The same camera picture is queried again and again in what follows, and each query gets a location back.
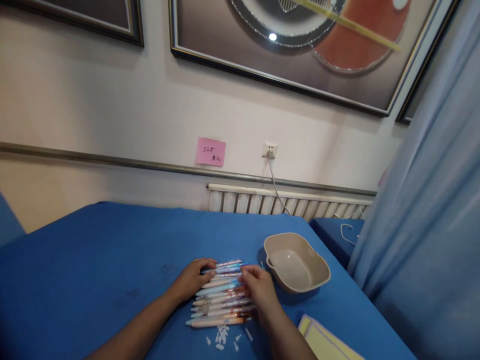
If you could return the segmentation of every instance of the pink sticky note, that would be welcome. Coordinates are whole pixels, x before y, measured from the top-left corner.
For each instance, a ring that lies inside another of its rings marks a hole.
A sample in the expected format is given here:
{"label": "pink sticky note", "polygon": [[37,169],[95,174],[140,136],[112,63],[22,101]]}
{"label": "pink sticky note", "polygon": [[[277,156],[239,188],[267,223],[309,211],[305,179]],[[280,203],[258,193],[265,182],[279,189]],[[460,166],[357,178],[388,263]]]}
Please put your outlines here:
{"label": "pink sticky note", "polygon": [[199,137],[196,145],[195,162],[222,167],[225,159],[227,143],[206,137]]}

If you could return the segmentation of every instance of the power cord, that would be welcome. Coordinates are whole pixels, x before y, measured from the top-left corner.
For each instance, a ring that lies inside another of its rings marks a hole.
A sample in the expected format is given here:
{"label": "power cord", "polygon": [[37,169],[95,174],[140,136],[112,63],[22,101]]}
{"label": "power cord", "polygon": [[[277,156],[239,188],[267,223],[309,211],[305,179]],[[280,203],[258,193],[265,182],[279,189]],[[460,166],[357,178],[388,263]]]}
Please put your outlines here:
{"label": "power cord", "polygon": [[277,190],[277,184],[275,183],[275,176],[274,176],[274,171],[272,169],[272,151],[271,150],[268,150],[266,155],[268,156],[268,165],[270,166],[270,173],[271,173],[271,181],[273,182],[273,187],[275,188],[275,192],[276,192],[276,195],[278,196],[278,199],[280,200],[283,208],[286,210],[286,212],[288,213],[288,215],[292,216],[292,214],[290,213],[290,211],[287,209],[287,207],[285,206],[284,204],[284,201],[282,200],[282,198],[280,197],[279,195],[279,191]]}
{"label": "power cord", "polygon": [[344,236],[344,231],[343,231],[343,227],[344,227],[344,226],[348,226],[350,229],[353,229],[353,228],[354,228],[354,227],[353,227],[352,225],[350,225],[350,224],[342,224],[342,225],[340,225],[340,234],[341,234],[341,237],[342,237],[344,240],[348,241],[350,244],[357,245],[356,243],[348,240],[348,239]]}
{"label": "power cord", "polygon": [[[359,206],[358,207],[358,210],[360,210],[360,214],[361,216],[363,216],[363,219],[365,220],[365,215],[364,213],[362,212],[362,208]],[[345,218],[341,218],[340,216],[338,216],[336,213],[334,213],[333,215],[335,215],[337,218],[339,218],[340,220],[347,220],[347,219],[350,219],[352,217],[352,215],[355,214],[355,212],[353,212],[349,217],[345,217]],[[356,243],[354,242],[351,242],[350,240],[348,240],[345,236],[344,236],[344,230],[343,230],[343,226],[348,226],[350,229],[353,229],[354,227],[350,224],[341,224],[340,225],[340,234],[341,234],[341,237],[348,241],[350,244],[353,244],[353,245],[357,245]]]}

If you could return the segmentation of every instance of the cable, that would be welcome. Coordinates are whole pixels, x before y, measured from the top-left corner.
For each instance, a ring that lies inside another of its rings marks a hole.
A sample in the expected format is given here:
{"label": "cable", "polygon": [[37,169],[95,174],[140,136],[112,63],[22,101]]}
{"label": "cable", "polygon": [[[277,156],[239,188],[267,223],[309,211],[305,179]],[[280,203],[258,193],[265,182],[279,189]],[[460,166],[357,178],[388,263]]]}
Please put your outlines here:
{"label": "cable", "polygon": [[272,159],[270,158],[272,152],[269,150],[267,153],[268,155],[268,165],[270,166],[270,173],[271,173],[271,181],[273,182],[273,186],[275,187],[275,192],[276,192],[276,195],[278,196],[278,199],[280,200],[281,204],[283,205],[283,208],[286,210],[286,212],[288,213],[288,215],[292,216],[292,214],[290,213],[290,211],[287,209],[287,207],[285,206],[284,204],[284,201],[282,200],[282,198],[280,197],[279,195],[279,191],[277,190],[277,184],[275,184],[275,176],[274,176],[274,171],[272,170]]}
{"label": "cable", "polygon": [[343,226],[348,226],[350,229],[353,229],[353,226],[350,225],[350,224],[342,224],[342,225],[340,225],[340,234],[341,234],[341,237],[342,237],[344,240],[348,241],[350,244],[357,245],[356,243],[351,242],[350,240],[348,240],[348,239],[344,236]]}
{"label": "cable", "polygon": [[352,216],[354,215],[354,212],[349,216],[349,217],[340,217],[338,216],[336,213],[333,213],[333,216],[336,216],[337,218],[339,218],[340,220],[348,220],[350,219]]}
{"label": "cable", "polygon": [[[360,210],[360,215],[363,216],[363,220],[366,220],[366,219],[365,219],[365,215],[364,215],[364,213],[362,212],[362,208],[360,207],[360,205],[358,206],[358,210]],[[355,214],[355,211],[352,212],[349,217],[340,217],[340,216],[338,216],[336,213],[333,213],[333,216],[336,216],[336,217],[339,218],[340,220],[348,220],[348,219],[350,219],[354,214]]]}

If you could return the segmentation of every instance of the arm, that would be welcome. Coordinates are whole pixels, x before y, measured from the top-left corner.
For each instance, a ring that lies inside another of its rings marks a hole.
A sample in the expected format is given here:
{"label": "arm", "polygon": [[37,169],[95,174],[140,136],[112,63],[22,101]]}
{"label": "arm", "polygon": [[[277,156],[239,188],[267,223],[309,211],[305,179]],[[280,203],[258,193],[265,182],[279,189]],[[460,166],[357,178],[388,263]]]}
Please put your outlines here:
{"label": "arm", "polygon": [[215,269],[216,263],[213,259],[203,258],[187,265],[162,296],[152,301],[87,359],[143,359],[177,306],[192,297],[215,275],[215,271],[201,275],[201,269],[203,267]]}
{"label": "arm", "polygon": [[270,274],[257,265],[243,266],[241,272],[258,309],[260,323],[270,336],[274,358],[317,360],[307,341],[282,309]]}

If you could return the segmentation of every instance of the radiator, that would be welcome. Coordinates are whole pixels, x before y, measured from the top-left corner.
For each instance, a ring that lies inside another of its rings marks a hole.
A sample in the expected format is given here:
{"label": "radiator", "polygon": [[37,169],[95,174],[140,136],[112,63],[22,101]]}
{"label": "radiator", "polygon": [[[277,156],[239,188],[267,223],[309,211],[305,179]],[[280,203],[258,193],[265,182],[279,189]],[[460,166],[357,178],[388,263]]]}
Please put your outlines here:
{"label": "radiator", "polygon": [[[214,183],[209,183],[207,188],[210,192],[208,210],[211,212],[264,215],[286,212],[273,189]],[[290,213],[304,218],[307,222],[313,218],[358,219],[362,213],[366,217],[373,202],[373,198],[354,199],[340,195],[326,196],[291,191],[278,193]]]}

